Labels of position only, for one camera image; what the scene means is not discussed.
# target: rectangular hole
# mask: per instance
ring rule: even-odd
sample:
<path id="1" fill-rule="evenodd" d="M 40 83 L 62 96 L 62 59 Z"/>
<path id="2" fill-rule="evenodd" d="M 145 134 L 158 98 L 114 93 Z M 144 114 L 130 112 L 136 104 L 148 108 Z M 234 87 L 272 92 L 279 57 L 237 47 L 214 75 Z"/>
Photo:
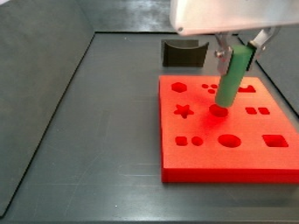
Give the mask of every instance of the rectangular hole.
<path id="1" fill-rule="evenodd" d="M 268 147 L 288 147 L 288 143 L 281 135 L 263 135 Z"/>

